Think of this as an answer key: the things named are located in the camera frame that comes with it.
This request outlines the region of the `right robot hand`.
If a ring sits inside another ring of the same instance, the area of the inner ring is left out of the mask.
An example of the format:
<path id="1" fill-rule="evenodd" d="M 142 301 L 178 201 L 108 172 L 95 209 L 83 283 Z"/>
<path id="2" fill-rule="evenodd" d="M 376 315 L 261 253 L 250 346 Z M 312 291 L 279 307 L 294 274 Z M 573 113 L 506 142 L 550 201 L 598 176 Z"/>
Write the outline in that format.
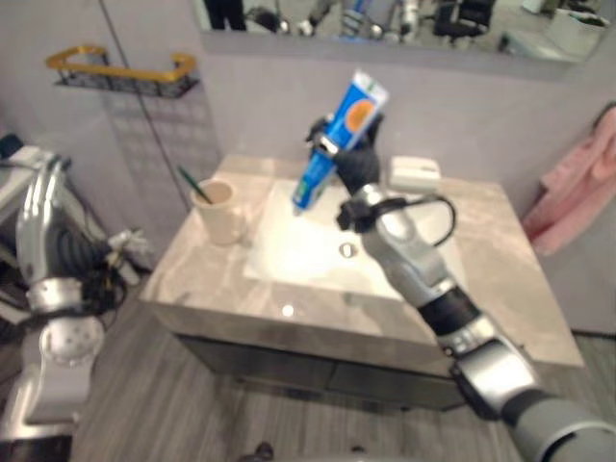
<path id="1" fill-rule="evenodd" d="M 334 157 L 336 173 L 349 196 L 356 195 L 366 185 L 379 183 L 381 168 L 375 142 L 383 119 L 383 114 L 377 115 L 352 149 L 341 149 Z"/>

